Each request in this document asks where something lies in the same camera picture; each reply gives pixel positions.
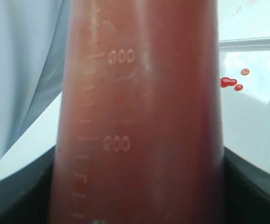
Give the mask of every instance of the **white fabric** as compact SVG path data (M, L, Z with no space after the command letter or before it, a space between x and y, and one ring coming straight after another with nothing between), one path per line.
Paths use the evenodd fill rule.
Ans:
M68 17L69 0L0 0L0 158L61 92Z

